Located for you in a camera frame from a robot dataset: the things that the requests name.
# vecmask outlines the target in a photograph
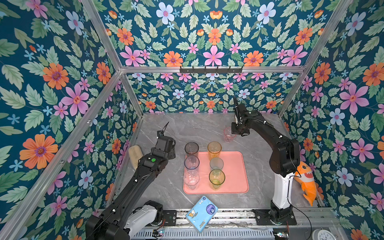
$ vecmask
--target light blue flower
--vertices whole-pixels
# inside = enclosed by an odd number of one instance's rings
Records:
[[[14,170],[13,170],[14,172],[17,172],[17,170],[18,170],[19,168],[23,168],[23,166],[22,166],[23,161],[18,162],[18,161],[15,159],[14,163],[15,163],[15,164],[12,164],[11,166],[9,166],[9,168],[13,168],[13,169],[14,169]]]
[[[59,3],[57,3],[57,9],[58,9],[60,12],[63,12],[63,11],[64,11],[64,7],[61,6]]]
[[[205,23],[209,22],[209,21],[210,21],[210,20],[209,20],[209,16],[208,16],[208,15],[207,15],[207,16],[204,16],[203,21],[205,21]]]
[[[47,132],[51,131],[49,129],[49,125],[47,125],[46,127],[44,125],[42,125],[41,128],[42,128],[42,130],[40,130],[40,133],[44,133],[45,135],[47,134]]]
[[[118,18],[120,18],[120,20],[123,21],[123,20],[124,20],[124,15],[122,15],[121,13],[119,13]]]
[[[38,52],[44,53],[46,51],[46,49],[44,49],[44,45],[36,44],[36,46],[37,46],[37,51]]]
[[[223,16],[223,19],[221,19],[221,21],[226,23],[228,21],[228,15],[227,16]]]
[[[104,15],[106,21],[108,21],[108,23],[110,23],[112,21],[112,19],[110,18],[109,15]]]
[[[70,227],[69,227],[69,226],[65,226],[65,227],[64,227],[64,231],[62,231],[61,234],[64,234],[64,236],[65,236],[65,235],[67,235],[67,233],[68,233],[69,231],[70,231]]]
[[[7,119],[10,120],[10,121],[12,121],[12,122],[11,122],[12,125],[14,125],[15,122],[16,122],[16,123],[20,123],[20,122],[18,121],[18,119],[20,119],[20,117],[16,117],[15,114],[12,114],[12,117],[7,117]]]
[[[24,57],[28,58],[30,61],[31,61],[32,59],[36,59],[36,58],[34,57],[35,54],[34,54],[33,52],[29,53],[27,50],[25,50],[25,53],[26,53],[26,54],[24,54]]]
[[[178,17],[180,16],[180,11],[175,10],[172,14],[175,15],[175,17]]]
[[[47,106],[47,108],[43,109],[43,112],[46,113],[47,116],[49,116],[49,114],[52,114],[52,108],[50,108],[49,106]]]
[[[72,182],[72,180],[70,180],[70,178],[68,178],[67,180],[64,181],[65,185],[64,187],[69,187],[70,183]]]

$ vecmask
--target aluminum frame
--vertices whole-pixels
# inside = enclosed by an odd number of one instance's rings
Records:
[[[89,123],[96,117],[100,108],[103,106],[106,99],[109,97],[110,92],[114,89],[120,78],[121,72],[116,72],[110,78],[109,82],[105,85],[99,96],[83,115],[72,133],[65,140],[62,147],[51,160],[50,164],[47,165],[35,184],[28,191],[27,195],[23,199],[23,202],[15,210],[9,221],[7,221],[3,226],[0,231],[1,240],[16,239],[21,229],[34,213],[41,199],[47,193],[49,186],[55,181],[56,176],[63,168],[64,163],[70,157],[78,142],[81,141],[81,138],[84,136],[84,133],[89,127]]]
[[[335,11],[332,13],[331,17],[329,18],[327,24],[324,27],[324,31],[319,37],[318,42],[316,43],[315,47],[311,51],[309,57],[307,58],[307,61],[305,62],[304,72],[299,74],[297,77],[295,83],[291,87],[291,90],[287,94],[287,97],[284,99],[284,103],[281,106],[278,115],[280,117],[283,116],[286,109],[288,108],[289,104],[295,97],[297,91],[299,90],[303,80],[308,76],[308,73],[310,72],[312,66],[316,63],[317,58],[319,57],[321,51],[327,44],[329,38],[331,37],[333,31],[336,29],[337,25],[339,24],[341,18],[346,13],[349,5],[353,2],[353,0],[340,0]]]

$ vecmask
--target green leaf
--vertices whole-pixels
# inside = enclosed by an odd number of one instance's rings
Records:
[[[10,84],[14,84],[19,90],[22,89],[22,84],[24,82],[23,75],[17,67],[12,65],[3,65],[1,72],[5,75],[5,78]]]

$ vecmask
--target floral wallpaper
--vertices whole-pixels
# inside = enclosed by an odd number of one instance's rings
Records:
[[[0,3],[0,228],[51,162],[114,69],[79,1]],[[109,198],[136,126],[119,82],[18,239],[85,239]]]
[[[384,6],[355,0],[284,118],[353,240],[384,237]]]

